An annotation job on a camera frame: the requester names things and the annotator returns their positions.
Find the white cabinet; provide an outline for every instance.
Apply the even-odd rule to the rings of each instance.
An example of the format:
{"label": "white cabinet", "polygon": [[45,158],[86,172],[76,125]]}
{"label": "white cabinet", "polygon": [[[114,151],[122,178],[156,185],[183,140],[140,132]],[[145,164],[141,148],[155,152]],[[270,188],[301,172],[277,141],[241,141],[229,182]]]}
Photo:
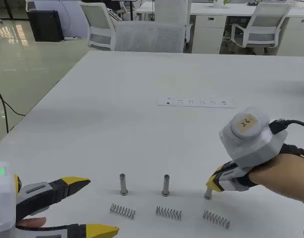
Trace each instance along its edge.
{"label": "white cabinet", "polygon": [[304,57],[304,18],[290,18],[283,30],[276,55]]}
{"label": "white cabinet", "polygon": [[192,53],[219,54],[226,16],[196,16]]}

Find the black cable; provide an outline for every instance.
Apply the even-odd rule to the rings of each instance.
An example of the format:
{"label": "black cable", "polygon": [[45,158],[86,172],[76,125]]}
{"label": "black cable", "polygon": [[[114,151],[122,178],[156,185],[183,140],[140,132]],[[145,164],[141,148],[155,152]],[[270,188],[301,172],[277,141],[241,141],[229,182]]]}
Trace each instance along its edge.
{"label": "black cable", "polygon": [[304,122],[300,121],[300,120],[286,120],[286,124],[287,126],[290,124],[298,124],[304,127]]}
{"label": "black cable", "polygon": [[4,111],[4,119],[5,119],[5,129],[7,131],[7,133],[9,133],[9,125],[8,125],[8,117],[7,117],[7,110],[5,108],[5,103],[4,103],[4,100],[3,100],[3,97],[0,93],[0,100],[2,102],[2,106],[3,106],[3,111]]}
{"label": "black cable", "polygon": [[5,100],[4,100],[4,103],[6,103],[6,105],[7,105],[14,113],[16,113],[17,115],[23,116],[23,117],[25,116],[24,114],[21,114],[21,113],[16,112],[16,111],[12,108],[12,106],[10,106],[9,103],[7,103]]}
{"label": "black cable", "polygon": [[270,130],[273,134],[277,134],[285,130],[290,124],[298,124],[304,126],[304,122],[300,120],[275,120],[269,124]]}
{"label": "black cable", "polygon": [[66,13],[67,13],[67,16],[68,16],[68,20],[69,20],[68,28],[67,28],[67,29],[63,29],[63,31],[67,31],[67,30],[70,28],[70,26],[71,26],[71,18],[69,17],[68,11],[67,11],[66,7],[64,6],[64,4],[62,3],[62,0],[59,0],[59,2],[60,2],[60,3],[62,4],[62,6],[64,7],[64,9],[65,9],[65,11],[66,11]]}

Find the glossy floor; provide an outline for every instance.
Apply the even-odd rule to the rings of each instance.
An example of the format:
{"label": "glossy floor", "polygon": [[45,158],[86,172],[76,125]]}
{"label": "glossy floor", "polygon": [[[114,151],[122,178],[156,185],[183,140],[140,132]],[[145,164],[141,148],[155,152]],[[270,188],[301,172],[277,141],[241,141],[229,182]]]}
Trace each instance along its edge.
{"label": "glossy floor", "polygon": [[[28,21],[4,21],[0,25],[0,92],[4,100],[27,114],[89,50],[86,40],[35,42]],[[9,109],[7,115],[10,128],[22,119]],[[0,140],[5,134],[0,101]]]}

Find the office chair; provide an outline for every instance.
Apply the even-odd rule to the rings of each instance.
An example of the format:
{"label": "office chair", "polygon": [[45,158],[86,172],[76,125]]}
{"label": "office chair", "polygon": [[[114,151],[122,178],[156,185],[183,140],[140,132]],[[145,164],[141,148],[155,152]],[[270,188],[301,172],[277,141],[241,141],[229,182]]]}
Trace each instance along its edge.
{"label": "office chair", "polygon": [[182,53],[185,26],[152,21],[123,21],[116,29],[116,51]]}
{"label": "office chair", "polygon": [[102,2],[79,2],[87,19],[88,45],[104,47],[114,51],[116,43],[115,27],[122,19]]}
{"label": "office chair", "polygon": [[[277,47],[281,26],[291,7],[289,3],[259,3],[246,28],[232,24],[231,41],[241,48]],[[237,29],[243,34],[236,35]]]}
{"label": "office chair", "polygon": [[186,27],[185,41],[188,46],[191,38],[192,0],[155,0],[155,22],[183,24]]}

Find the black computer tower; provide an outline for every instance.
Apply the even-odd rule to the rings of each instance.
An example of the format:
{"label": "black computer tower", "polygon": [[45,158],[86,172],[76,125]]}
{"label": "black computer tower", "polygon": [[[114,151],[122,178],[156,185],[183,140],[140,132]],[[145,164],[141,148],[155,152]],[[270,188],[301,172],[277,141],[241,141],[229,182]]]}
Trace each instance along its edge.
{"label": "black computer tower", "polygon": [[59,42],[64,39],[57,11],[29,11],[27,13],[36,41]]}

